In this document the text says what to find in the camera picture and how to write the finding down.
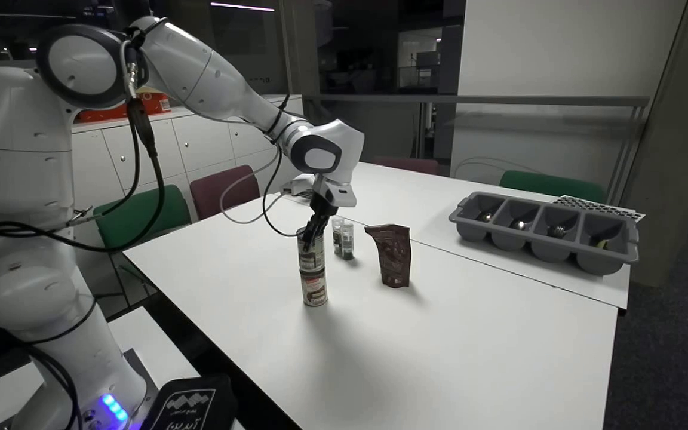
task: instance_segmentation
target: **orange box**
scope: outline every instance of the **orange box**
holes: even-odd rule
[[[145,113],[148,115],[171,112],[169,97],[164,93],[139,93],[138,96],[142,99],[142,105],[145,107]],[[126,118],[126,105],[107,110],[84,110],[79,112],[76,121],[84,123],[122,118]]]

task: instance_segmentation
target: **brown pouch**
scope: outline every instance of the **brown pouch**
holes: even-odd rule
[[[410,285],[410,228],[397,224],[365,228],[379,250],[382,283],[391,288]]]

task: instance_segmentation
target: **chair backrest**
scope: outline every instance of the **chair backrest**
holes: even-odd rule
[[[222,212],[219,207],[219,198],[222,196],[222,192],[236,180],[253,172],[251,166],[243,165],[191,182],[191,194],[193,194],[193,203],[196,206],[198,220],[213,217]],[[252,201],[258,197],[259,183],[257,183],[256,177],[247,177],[226,194],[225,209]]]
[[[94,214],[110,209],[115,202],[96,207]],[[129,242],[147,225],[158,205],[158,188],[134,194],[125,204],[97,220],[97,229],[106,247],[119,247]],[[176,185],[164,187],[164,208],[148,234],[140,241],[153,239],[162,232],[180,228],[191,223],[188,204]]]
[[[440,163],[436,160],[420,160],[418,158],[376,157],[374,164],[388,168],[417,171],[426,174],[440,174]]]
[[[606,203],[606,196],[600,185],[568,177],[510,170],[500,177],[499,185],[549,196],[568,195],[596,203]]]

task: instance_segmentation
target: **stacked cans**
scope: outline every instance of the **stacked cans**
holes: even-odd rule
[[[301,275],[301,293],[304,305],[319,306],[328,302],[328,291],[325,290],[325,242],[323,235],[315,236],[308,251],[304,251],[301,239],[301,228],[298,233],[299,273]]]

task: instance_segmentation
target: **plastic organizer tray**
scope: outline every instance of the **plastic organizer tray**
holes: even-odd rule
[[[631,218],[563,207],[558,204],[476,192],[451,213],[464,240],[488,236],[506,251],[529,245],[546,262],[574,255],[578,266],[594,275],[617,272],[638,261],[638,229]]]

